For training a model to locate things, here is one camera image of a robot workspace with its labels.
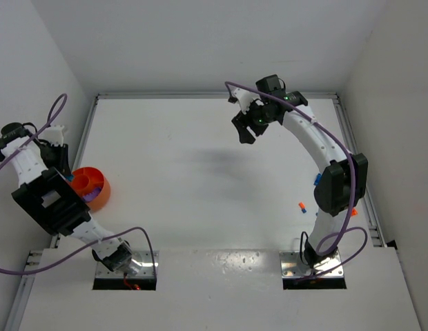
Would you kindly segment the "purple lego brick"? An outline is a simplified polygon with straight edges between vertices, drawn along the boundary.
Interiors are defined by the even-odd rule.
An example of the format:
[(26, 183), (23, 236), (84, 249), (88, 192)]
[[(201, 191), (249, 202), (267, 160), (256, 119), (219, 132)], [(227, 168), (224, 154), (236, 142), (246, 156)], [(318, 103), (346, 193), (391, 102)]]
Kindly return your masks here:
[(86, 203), (90, 203), (91, 201), (93, 201), (94, 199), (96, 199), (99, 194), (101, 192), (101, 188), (95, 188), (92, 192), (85, 194), (82, 199), (86, 202)]

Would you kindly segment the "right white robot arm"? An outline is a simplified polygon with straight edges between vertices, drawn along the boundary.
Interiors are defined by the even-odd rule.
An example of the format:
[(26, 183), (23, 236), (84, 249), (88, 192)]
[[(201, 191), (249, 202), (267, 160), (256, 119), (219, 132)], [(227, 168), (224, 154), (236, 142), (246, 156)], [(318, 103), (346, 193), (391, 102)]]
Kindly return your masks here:
[(277, 122), (298, 139), (318, 167), (321, 177), (313, 191), (318, 213), (300, 252), (301, 261), (312, 268), (332, 257), (349, 231), (353, 208), (366, 192), (368, 160), (350, 152), (317, 120), (307, 98), (288, 91), (276, 74), (260, 79), (254, 88), (232, 82), (225, 86), (229, 103), (240, 107), (232, 119), (240, 143), (254, 143)]

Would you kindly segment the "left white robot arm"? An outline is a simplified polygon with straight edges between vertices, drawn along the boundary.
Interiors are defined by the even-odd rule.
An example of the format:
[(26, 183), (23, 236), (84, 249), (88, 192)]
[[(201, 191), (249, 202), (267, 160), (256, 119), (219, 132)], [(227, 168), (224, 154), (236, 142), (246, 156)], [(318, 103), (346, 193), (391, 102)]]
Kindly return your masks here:
[(48, 234), (76, 238), (88, 244), (94, 259), (111, 272), (128, 273), (133, 256), (129, 245), (93, 219), (70, 185), (64, 130), (52, 126), (40, 139), (23, 123), (2, 127), (0, 162), (9, 160), (18, 176), (12, 198)]

